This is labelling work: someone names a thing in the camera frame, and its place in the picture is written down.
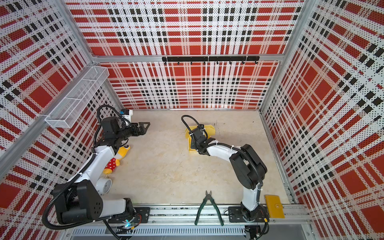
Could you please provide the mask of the yellow paper box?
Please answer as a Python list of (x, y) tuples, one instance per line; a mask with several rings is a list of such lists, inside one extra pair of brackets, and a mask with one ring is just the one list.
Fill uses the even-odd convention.
[[(204, 125), (204, 128), (208, 134), (208, 138), (211, 138), (216, 134), (215, 127), (212, 125)], [(185, 137), (188, 140), (188, 145), (189, 145), (189, 151), (195, 151), (195, 147), (192, 144), (192, 138), (190, 136), (189, 130), (185, 128)]]

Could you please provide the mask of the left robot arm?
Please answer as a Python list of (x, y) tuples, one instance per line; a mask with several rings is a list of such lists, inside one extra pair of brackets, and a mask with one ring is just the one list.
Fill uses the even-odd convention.
[(92, 154), (81, 169), (66, 183), (57, 184), (52, 191), (53, 199), (46, 206), (43, 225), (51, 230), (65, 230), (103, 221), (119, 215), (135, 217), (129, 198), (104, 200), (97, 190), (97, 183), (110, 160), (130, 137), (145, 135), (149, 122), (131, 122), (132, 112), (117, 111), (110, 105), (98, 107), (98, 128), (94, 134)]

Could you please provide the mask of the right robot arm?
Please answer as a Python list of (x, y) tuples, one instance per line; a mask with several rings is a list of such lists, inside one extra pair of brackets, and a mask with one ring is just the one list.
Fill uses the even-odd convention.
[(252, 146), (245, 144), (242, 147), (235, 147), (221, 143), (209, 137), (206, 126), (192, 116), (183, 115), (181, 121), (191, 138), (191, 150), (200, 155), (220, 158), (231, 164), (238, 181), (243, 186), (241, 214), (244, 221), (268, 223), (269, 213), (260, 201), (268, 169)]

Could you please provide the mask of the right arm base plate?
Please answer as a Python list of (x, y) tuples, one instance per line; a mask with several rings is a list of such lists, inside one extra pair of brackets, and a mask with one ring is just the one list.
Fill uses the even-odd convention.
[(268, 223), (270, 215), (263, 205), (257, 206), (253, 211), (245, 207), (229, 207), (229, 220), (231, 223)]

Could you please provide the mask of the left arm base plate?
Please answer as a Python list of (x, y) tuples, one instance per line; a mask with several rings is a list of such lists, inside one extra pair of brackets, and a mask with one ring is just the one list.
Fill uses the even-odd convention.
[(150, 215), (150, 208), (134, 208), (133, 212), (124, 212), (114, 215), (108, 220), (109, 224), (125, 224), (129, 226), (147, 223)]

